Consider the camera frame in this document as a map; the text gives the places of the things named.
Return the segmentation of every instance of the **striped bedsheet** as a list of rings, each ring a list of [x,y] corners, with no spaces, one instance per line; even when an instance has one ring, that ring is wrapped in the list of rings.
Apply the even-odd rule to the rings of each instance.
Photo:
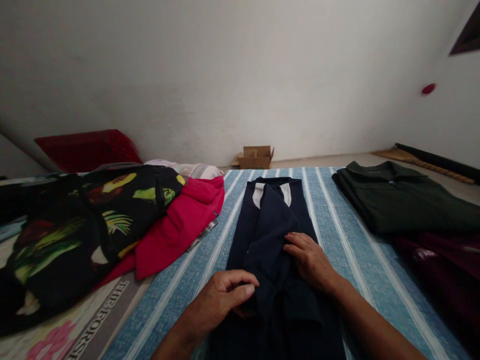
[[[189,253],[156,276],[104,359],[148,359],[212,274],[224,270],[245,184],[257,177],[303,180],[319,242],[334,268],[429,359],[468,359],[457,339],[418,289],[392,247],[372,235],[332,181],[337,168],[230,170],[218,225]],[[345,340],[348,359],[358,354]],[[205,344],[195,357],[202,358]]]

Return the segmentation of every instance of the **red pillow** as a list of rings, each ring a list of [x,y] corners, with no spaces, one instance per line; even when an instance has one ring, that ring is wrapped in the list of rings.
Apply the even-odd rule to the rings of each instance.
[[[110,163],[143,163],[133,141],[116,129],[38,137],[35,142],[66,173],[90,172]]]

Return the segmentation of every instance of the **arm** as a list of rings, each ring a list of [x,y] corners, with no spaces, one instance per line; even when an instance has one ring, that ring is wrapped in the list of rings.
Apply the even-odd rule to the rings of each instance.
[[[163,338],[151,359],[190,359],[195,347],[220,325],[230,310],[242,316],[238,306],[247,301],[258,286],[255,275],[244,270],[213,274]]]
[[[311,237],[291,232],[283,249],[296,258],[300,276],[312,287],[329,294],[342,318],[373,359],[425,359],[401,333],[386,321],[329,262]]]

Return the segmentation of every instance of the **navy blue shirt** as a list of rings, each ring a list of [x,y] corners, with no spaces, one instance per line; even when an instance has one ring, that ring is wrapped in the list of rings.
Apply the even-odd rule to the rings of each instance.
[[[211,359],[345,358],[337,309],[300,278],[283,251],[289,232],[317,241],[302,181],[248,182],[226,268],[253,273],[260,287],[242,306],[248,318],[232,313],[213,332]]]

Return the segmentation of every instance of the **bed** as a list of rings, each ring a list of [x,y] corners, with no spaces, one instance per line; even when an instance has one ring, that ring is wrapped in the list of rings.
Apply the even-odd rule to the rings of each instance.
[[[303,180],[319,242],[332,265],[428,359],[468,359],[392,247],[368,232],[332,181],[336,168],[230,170],[218,225],[192,251],[158,274],[104,354],[104,359],[147,359],[184,308],[216,271],[224,270],[245,184],[257,177]],[[361,355],[344,328],[347,359]],[[205,357],[207,345],[194,357]]]
[[[7,262],[16,238],[0,243],[0,267]],[[101,358],[152,279],[137,281],[133,272],[126,273],[70,310],[0,338],[0,359]]]

